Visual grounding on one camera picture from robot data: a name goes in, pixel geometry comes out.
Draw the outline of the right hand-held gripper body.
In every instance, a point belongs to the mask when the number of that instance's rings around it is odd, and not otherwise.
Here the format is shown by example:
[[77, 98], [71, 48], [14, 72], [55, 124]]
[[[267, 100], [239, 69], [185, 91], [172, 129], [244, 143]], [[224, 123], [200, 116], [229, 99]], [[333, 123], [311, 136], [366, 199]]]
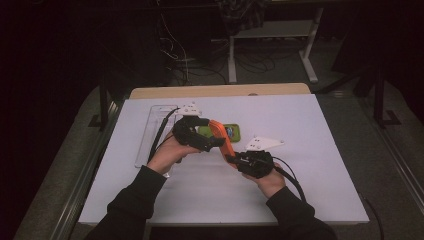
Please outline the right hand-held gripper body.
[[245, 146], [244, 152], [237, 154], [238, 170], [254, 178], [268, 175], [274, 168], [269, 149], [284, 144], [283, 140], [255, 136]]

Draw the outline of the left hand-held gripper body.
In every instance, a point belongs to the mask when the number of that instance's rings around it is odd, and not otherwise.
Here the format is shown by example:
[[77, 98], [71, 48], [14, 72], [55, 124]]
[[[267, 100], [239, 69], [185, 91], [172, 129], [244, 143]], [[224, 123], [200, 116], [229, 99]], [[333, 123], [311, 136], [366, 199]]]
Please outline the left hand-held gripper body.
[[209, 152], [208, 139], [200, 135], [195, 126], [195, 120], [201, 118], [201, 111], [195, 103], [183, 105], [175, 111], [179, 120], [174, 123], [172, 133], [181, 145], [188, 145], [200, 151]]

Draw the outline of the orange phone case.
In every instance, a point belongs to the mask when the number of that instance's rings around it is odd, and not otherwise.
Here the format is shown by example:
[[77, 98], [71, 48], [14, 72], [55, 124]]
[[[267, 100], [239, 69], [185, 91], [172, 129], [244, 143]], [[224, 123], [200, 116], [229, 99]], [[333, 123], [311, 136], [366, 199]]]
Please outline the orange phone case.
[[224, 160], [231, 164], [230, 159], [235, 157], [235, 152], [224, 125], [218, 121], [210, 120], [209, 128], [215, 138], [224, 140], [223, 144], [220, 146], [220, 151]]

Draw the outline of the green cartoon print phone case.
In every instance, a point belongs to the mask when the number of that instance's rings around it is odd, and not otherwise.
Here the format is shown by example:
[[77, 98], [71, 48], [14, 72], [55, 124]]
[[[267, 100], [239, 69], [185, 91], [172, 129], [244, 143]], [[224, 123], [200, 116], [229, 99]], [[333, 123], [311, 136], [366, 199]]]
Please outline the green cartoon print phone case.
[[[239, 142], [241, 140], [240, 128], [237, 124], [224, 124], [224, 128], [232, 143]], [[205, 137], [211, 137], [213, 135], [209, 126], [199, 126], [197, 128], [197, 132]]]

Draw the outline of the clear plastic rack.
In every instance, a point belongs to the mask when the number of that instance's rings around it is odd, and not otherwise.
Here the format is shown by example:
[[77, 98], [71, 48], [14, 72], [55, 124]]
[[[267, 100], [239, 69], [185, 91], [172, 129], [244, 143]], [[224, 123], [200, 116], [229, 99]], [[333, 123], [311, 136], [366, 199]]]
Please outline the clear plastic rack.
[[154, 105], [150, 108], [135, 167], [146, 165], [176, 122], [177, 105]]

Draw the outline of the person's right hand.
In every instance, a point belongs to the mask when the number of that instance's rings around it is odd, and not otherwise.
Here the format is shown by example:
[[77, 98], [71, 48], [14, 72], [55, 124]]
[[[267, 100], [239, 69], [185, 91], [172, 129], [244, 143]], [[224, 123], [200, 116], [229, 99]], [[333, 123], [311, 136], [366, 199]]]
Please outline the person's right hand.
[[254, 182], [267, 199], [286, 186], [284, 177], [275, 169], [262, 178], [254, 178], [247, 174], [243, 174], [243, 177]]

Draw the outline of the person's left hand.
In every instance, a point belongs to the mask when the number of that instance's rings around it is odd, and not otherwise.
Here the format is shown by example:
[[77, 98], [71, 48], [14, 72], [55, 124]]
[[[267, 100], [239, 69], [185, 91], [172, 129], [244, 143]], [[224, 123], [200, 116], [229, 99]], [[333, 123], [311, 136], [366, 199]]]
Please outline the person's left hand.
[[165, 141], [159, 146], [152, 159], [147, 163], [151, 170], [163, 175], [180, 159], [200, 150], [191, 146], [181, 145], [172, 133], [168, 133]]

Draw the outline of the light wooden table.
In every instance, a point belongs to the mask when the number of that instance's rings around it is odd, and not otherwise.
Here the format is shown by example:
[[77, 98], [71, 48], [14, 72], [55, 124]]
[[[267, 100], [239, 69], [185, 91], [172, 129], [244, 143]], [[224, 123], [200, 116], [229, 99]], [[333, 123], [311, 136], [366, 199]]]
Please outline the light wooden table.
[[196, 98], [258, 95], [310, 94], [304, 83], [242, 84], [136, 88], [130, 99]]

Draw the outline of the white table cover sheet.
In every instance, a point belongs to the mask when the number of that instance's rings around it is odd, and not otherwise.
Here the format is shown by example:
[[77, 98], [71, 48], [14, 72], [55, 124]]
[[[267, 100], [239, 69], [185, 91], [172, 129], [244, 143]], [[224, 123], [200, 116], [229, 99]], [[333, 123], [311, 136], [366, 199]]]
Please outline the white table cover sheet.
[[[118, 192], [128, 186], [145, 125], [152, 107], [183, 106], [186, 98], [128, 100], [79, 217], [96, 224]], [[199, 97], [203, 117], [236, 123], [244, 150], [253, 137], [280, 141], [271, 154], [294, 170], [302, 191], [318, 219], [329, 224], [366, 223], [369, 218], [342, 161], [329, 126], [312, 94]], [[192, 154], [172, 168], [155, 202], [152, 225], [268, 225], [275, 218], [257, 185], [227, 164], [218, 149]]]

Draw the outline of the black metal stand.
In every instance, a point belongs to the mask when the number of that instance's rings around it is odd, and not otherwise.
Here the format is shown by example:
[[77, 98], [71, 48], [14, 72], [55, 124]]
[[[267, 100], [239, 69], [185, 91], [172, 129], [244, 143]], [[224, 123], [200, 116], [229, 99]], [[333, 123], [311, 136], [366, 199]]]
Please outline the black metal stand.
[[381, 129], [389, 125], [400, 125], [401, 122], [392, 110], [384, 109], [385, 81], [380, 68], [376, 70], [374, 87], [374, 112], [373, 118]]
[[109, 121], [110, 95], [104, 80], [99, 82], [99, 113], [91, 117], [89, 127], [98, 127], [100, 131], [106, 128]]

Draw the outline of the dark plaid cloth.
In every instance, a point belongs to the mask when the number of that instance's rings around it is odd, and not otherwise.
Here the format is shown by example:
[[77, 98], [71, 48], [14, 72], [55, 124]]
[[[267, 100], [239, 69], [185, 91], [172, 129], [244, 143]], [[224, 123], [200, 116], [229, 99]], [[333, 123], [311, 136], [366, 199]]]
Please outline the dark plaid cloth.
[[240, 31], [260, 28], [271, 0], [215, 0], [221, 19], [230, 36]]

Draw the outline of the white metal desk frame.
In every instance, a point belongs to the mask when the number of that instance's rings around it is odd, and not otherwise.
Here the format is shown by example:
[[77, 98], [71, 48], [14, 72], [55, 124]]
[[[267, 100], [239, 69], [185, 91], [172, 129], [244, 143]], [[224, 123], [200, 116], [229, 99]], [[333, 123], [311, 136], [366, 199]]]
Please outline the white metal desk frame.
[[237, 71], [235, 65], [234, 42], [236, 39], [249, 38], [278, 38], [278, 37], [306, 37], [306, 45], [299, 51], [304, 70], [311, 83], [317, 83], [318, 77], [310, 62], [309, 55], [317, 35], [324, 9], [318, 8], [311, 20], [284, 20], [265, 21], [262, 28], [255, 28], [239, 32], [229, 37], [228, 57], [228, 81], [230, 84], [237, 83]]

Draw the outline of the grey metal rail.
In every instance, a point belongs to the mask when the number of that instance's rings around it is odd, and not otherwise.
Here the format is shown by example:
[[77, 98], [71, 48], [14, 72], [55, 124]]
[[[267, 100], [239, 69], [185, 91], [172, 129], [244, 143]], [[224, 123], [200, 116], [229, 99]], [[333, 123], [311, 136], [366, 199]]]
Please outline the grey metal rail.
[[111, 102], [106, 108], [108, 121], [103, 129], [97, 134], [94, 146], [87, 159], [83, 162], [82, 170], [79, 173], [76, 183], [72, 188], [71, 195], [65, 203], [49, 240], [69, 240], [72, 231], [78, 222], [79, 215], [83, 209], [85, 199], [90, 191], [91, 184], [96, 175], [103, 155], [106, 151], [109, 139], [116, 125], [121, 105]]
[[395, 142], [390, 137], [387, 129], [384, 126], [381, 126], [372, 116], [371, 105], [368, 104], [365, 100], [359, 100], [359, 104], [363, 109], [366, 117], [370, 121], [371, 126], [374, 128], [377, 135], [382, 140], [384, 146], [389, 152], [391, 158], [393, 159], [397, 172], [399, 173], [402, 181], [411, 194], [421, 214], [424, 215], [424, 188], [421, 186], [413, 171], [407, 164], [406, 159], [400, 151], [400, 148], [396, 146]]

